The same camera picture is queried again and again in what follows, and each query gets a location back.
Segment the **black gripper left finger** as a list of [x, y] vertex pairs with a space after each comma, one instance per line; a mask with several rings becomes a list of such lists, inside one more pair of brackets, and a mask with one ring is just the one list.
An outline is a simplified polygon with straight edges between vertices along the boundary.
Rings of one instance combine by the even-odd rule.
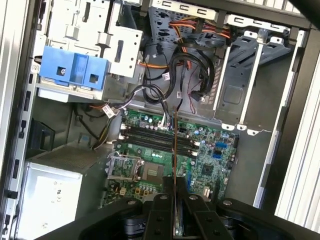
[[152, 200], [125, 197], [82, 216], [41, 240], [171, 240], [173, 178], [162, 179], [162, 192]]

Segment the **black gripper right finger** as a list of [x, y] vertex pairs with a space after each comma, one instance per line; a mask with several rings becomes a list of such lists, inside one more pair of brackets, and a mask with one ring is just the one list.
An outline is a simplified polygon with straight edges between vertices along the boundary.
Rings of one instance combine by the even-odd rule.
[[178, 178], [178, 196], [186, 208], [183, 221], [202, 240], [310, 240], [311, 230], [241, 201], [225, 198], [213, 204], [187, 191]]

